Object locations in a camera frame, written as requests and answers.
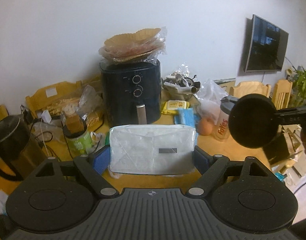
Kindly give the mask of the white tissue pack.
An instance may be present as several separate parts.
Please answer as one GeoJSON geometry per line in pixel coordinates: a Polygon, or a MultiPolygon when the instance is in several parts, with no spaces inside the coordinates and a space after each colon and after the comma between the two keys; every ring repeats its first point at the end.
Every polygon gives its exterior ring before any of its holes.
{"type": "Polygon", "coordinates": [[[195,128],[187,125],[123,125],[110,129],[114,173],[182,175],[195,170],[195,128]]]}

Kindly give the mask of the green label jar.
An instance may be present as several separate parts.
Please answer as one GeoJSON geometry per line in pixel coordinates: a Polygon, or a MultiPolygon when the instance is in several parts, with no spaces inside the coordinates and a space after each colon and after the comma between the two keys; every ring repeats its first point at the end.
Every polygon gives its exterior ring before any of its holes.
{"type": "Polygon", "coordinates": [[[92,152],[93,141],[86,124],[84,124],[84,130],[78,133],[71,133],[65,125],[63,134],[73,155],[90,154],[92,152]]]}

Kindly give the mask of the wooden chair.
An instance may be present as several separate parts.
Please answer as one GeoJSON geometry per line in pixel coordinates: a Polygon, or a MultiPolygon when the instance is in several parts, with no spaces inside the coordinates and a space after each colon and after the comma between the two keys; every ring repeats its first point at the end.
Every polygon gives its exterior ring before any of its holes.
{"type": "Polygon", "coordinates": [[[243,81],[237,86],[229,89],[229,94],[241,98],[248,94],[261,94],[271,99],[277,110],[288,107],[293,83],[286,79],[278,80],[274,85],[273,93],[271,93],[271,85],[263,84],[260,81],[243,81]]]}

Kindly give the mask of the clear shaker bottle grey lid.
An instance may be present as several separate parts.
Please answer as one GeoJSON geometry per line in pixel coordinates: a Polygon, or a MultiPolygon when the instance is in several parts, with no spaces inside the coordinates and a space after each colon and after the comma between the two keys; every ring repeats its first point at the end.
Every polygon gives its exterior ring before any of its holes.
{"type": "Polygon", "coordinates": [[[221,99],[220,103],[220,114],[218,117],[218,122],[215,127],[215,138],[218,141],[225,141],[230,136],[230,131],[228,127],[228,119],[231,113],[231,110],[237,103],[238,98],[228,95],[221,99]]]}

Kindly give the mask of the red apple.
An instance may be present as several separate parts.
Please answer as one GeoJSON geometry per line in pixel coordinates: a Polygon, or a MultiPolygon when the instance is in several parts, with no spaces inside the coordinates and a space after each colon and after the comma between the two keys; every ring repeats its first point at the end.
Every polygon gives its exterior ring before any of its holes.
{"type": "Polygon", "coordinates": [[[210,118],[201,118],[197,124],[197,132],[203,136],[211,135],[213,128],[214,128],[214,122],[210,118]]]}

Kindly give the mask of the brown spice jar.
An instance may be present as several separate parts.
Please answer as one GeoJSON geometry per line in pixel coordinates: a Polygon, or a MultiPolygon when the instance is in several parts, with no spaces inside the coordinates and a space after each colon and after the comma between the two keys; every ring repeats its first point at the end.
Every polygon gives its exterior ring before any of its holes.
{"type": "Polygon", "coordinates": [[[66,135],[72,137],[83,133],[85,130],[84,123],[81,117],[77,113],[77,107],[73,104],[67,104],[62,109],[65,120],[64,120],[64,130],[66,135]]]}

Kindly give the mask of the blue snack packets pile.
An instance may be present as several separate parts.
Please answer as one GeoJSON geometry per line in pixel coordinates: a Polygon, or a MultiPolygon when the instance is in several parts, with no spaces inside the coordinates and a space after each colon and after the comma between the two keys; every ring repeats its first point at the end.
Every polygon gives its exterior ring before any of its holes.
{"type": "Polygon", "coordinates": [[[177,114],[174,116],[174,123],[176,125],[186,125],[190,127],[196,127],[197,117],[194,114],[193,108],[177,110],[177,114]]]}

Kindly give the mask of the yellow wet wipes pack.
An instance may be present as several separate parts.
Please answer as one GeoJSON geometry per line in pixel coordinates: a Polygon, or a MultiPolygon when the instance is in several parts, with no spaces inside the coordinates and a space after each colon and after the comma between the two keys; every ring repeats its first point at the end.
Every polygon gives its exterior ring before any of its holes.
{"type": "Polygon", "coordinates": [[[190,103],[184,100],[168,100],[162,104],[161,113],[165,115],[177,115],[179,109],[188,109],[190,103]]]}

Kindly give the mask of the steel electric kettle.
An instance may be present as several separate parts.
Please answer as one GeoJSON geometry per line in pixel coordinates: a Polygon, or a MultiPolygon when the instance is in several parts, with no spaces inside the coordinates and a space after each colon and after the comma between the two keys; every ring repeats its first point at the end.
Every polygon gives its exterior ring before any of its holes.
{"type": "Polygon", "coordinates": [[[0,168],[0,176],[9,181],[22,181],[46,158],[28,125],[16,115],[0,121],[0,158],[13,175],[0,168]]]}

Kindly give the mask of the dark blue air fryer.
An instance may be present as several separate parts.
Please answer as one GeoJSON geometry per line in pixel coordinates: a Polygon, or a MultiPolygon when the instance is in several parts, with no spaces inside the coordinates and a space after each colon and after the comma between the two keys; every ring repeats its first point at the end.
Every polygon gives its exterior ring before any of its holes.
{"type": "Polygon", "coordinates": [[[161,116],[160,61],[100,64],[103,99],[111,127],[137,125],[138,108],[145,107],[146,122],[161,116]]]}

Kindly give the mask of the basket of tools and tape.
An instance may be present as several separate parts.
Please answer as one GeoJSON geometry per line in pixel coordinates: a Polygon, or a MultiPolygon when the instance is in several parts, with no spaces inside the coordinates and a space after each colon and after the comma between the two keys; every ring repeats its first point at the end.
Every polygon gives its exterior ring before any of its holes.
{"type": "Polygon", "coordinates": [[[171,74],[162,78],[162,88],[169,99],[189,101],[201,88],[196,75],[183,63],[171,74]]]}

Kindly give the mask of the paper liners in plastic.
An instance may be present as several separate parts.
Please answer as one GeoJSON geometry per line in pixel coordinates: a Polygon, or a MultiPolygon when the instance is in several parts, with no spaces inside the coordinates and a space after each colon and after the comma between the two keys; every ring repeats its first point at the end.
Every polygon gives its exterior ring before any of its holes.
{"type": "Polygon", "coordinates": [[[135,33],[114,35],[99,49],[99,55],[109,63],[149,62],[156,64],[165,53],[166,27],[145,28],[135,33]]]}

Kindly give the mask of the wall mounted television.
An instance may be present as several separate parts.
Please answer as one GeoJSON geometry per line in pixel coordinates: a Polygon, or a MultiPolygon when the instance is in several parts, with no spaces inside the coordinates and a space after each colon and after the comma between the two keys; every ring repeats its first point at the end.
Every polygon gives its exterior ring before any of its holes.
{"type": "Polygon", "coordinates": [[[284,64],[289,33],[257,15],[252,15],[251,22],[244,72],[280,72],[284,64]]]}

